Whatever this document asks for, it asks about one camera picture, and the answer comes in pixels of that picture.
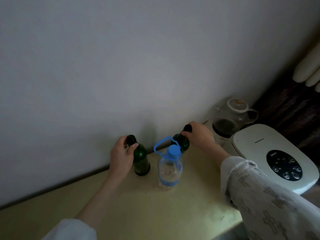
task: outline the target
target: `yellow table surface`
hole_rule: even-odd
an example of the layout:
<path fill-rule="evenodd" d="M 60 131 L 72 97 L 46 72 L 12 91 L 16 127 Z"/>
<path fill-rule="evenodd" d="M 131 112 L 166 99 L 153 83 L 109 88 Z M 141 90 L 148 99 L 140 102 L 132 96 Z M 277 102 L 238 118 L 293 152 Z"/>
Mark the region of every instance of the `yellow table surface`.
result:
<path fill-rule="evenodd" d="M 144 177 L 133 169 L 111 200 L 98 239 L 210 240 L 242 222 L 220 194 L 217 166 L 190 146 L 183 174 L 171 191 L 158 186 L 158 155 L 148 155 Z M 94 195 L 108 171 L 50 191 L 0 211 L 0 239 L 41 239 L 63 218 L 73 218 Z"/>

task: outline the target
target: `bottle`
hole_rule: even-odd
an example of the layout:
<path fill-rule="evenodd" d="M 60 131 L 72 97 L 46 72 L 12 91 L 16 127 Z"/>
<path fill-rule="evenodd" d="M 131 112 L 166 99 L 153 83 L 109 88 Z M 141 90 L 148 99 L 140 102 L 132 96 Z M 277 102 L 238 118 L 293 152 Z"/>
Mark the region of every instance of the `bottle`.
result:
<path fill-rule="evenodd" d="M 129 146 L 137 143 L 134 135 L 127 136 L 126 141 Z M 147 157 L 147 150 L 142 144 L 139 144 L 133 152 L 133 166 L 134 172 L 139 176 L 145 176 L 150 171 L 150 163 Z"/>
<path fill-rule="evenodd" d="M 169 139 L 171 139 L 172 142 L 175 142 L 176 145 L 170 145 L 165 154 L 158 152 L 156 150 L 157 146 Z M 155 145 L 153 150 L 155 153 L 158 153 L 160 155 L 160 159 L 158 161 L 159 186 L 162 189 L 171 190 L 175 185 L 177 185 L 182 175 L 183 167 L 180 160 L 180 146 L 178 142 L 175 141 L 172 137 L 166 137 L 157 145 Z"/>
<path fill-rule="evenodd" d="M 192 126 L 187 124 L 184 126 L 182 131 L 187 131 L 187 132 L 192 132 Z M 186 150 L 188 150 L 189 146 L 190 146 L 190 141 L 187 137 L 183 136 L 181 133 L 180 134 L 175 134 L 173 136 L 173 139 L 175 141 L 178 142 L 179 146 L 181 147 L 181 153 L 185 153 Z"/>

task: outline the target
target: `white rice cooker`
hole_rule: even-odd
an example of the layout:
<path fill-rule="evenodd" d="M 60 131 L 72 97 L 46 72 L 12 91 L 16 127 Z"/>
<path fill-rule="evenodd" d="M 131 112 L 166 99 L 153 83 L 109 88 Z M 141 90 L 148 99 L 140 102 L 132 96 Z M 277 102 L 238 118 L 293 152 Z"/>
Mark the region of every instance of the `white rice cooker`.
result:
<path fill-rule="evenodd" d="M 232 156 L 254 161 L 271 180 L 299 195 L 319 178 L 313 161 L 267 125 L 255 124 L 238 131 L 223 149 Z"/>

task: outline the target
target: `person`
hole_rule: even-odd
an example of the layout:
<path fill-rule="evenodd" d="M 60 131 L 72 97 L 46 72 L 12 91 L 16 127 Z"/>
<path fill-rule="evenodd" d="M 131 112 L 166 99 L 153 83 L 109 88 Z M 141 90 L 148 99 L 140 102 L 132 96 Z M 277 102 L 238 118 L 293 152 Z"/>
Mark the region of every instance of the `person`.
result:
<path fill-rule="evenodd" d="M 319 208 L 272 182 L 253 161 L 228 154 L 205 125 L 189 124 L 192 132 L 182 134 L 217 163 L 224 199 L 240 211 L 251 240 L 320 239 Z M 98 192 L 74 219 L 62 220 L 44 240 L 96 239 L 95 229 L 108 209 L 110 196 L 129 172 L 138 146 L 136 143 L 126 151 L 125 139 L 120 137 L 111 150 L 109 174 Z"/>

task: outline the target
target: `green glass bottle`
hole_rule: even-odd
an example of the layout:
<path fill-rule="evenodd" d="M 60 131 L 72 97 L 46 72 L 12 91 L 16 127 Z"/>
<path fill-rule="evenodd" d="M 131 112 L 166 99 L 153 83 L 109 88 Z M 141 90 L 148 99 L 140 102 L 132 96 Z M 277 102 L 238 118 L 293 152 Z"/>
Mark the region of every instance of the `green glass bottle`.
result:
<path fill-rule="evenodd" d="M 182 131 L 187 131 L 187 132 L 192 132 L 192 126 L 187 124 L 185 125 L 185 127 L 183 128 Z M 190 146 L 190 141 L 188 140 L 187 137 L 183 136 L 181 133 L 180 134 L 175 134 L 173 139 L 175 141 L 178 142 L 179 146 L 181 147 L 180 151 L 181 153 L 185 153 L 186 150 L 188 150 L 189 146 Z"/>
<path fill-rule="evenodd" d="M 126 141 L 129 146 L 137 143 L 134 135 L 127 136 Z M 150 171 L 150 163 L 147 157 L 147 150 L 141 144 L 139 144 L 133 152 L 133 166 L 135 173 L 139 176 L 145 176 Z"/>

